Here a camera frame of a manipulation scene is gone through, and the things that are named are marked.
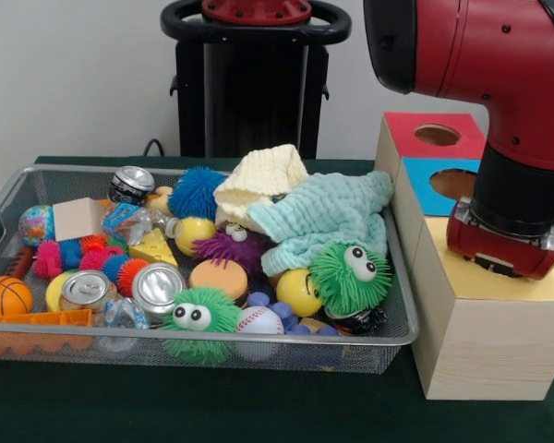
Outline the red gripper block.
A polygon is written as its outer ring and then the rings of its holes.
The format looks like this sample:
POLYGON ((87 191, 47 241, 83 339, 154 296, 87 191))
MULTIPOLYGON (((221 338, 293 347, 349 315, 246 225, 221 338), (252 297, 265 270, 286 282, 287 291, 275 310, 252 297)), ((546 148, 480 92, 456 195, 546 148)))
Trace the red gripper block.
POLYGON ((447 246, 478 266, 508 277, 544 279, 554 268, 554 226, 537 238, 516 238, 484 226, 460 198, 448 221, 447 246))

